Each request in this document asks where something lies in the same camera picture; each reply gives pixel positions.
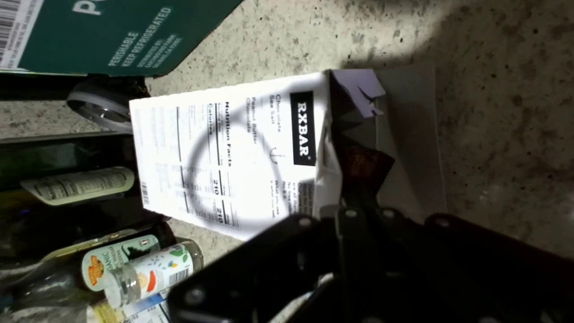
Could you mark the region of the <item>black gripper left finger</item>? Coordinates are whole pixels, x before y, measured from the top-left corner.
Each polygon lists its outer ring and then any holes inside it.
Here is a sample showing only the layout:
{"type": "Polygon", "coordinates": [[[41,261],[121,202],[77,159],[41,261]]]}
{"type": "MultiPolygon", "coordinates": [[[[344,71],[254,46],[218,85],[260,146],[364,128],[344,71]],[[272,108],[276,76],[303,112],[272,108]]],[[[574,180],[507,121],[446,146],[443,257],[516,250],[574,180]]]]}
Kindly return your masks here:
{"type": "Polygon", "coordinates": [[[330,323],[340,315],[331,220],[290,216],[240,245],[168,293],[172,323],[270,323],[308,295],[286,323],[330,323]]]}

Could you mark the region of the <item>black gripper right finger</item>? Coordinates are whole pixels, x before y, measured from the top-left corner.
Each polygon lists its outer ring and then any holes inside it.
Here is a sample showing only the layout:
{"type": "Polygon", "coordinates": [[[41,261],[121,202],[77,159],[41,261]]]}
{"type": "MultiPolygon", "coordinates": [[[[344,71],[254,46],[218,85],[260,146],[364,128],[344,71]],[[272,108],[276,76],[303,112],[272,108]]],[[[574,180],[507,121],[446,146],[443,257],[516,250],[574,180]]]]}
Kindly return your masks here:
{"type": "Polygon", "coordinates": [[[346,313],[382,323],[572,323],[572,263],[434,214],[337,218],[346,313]]]}

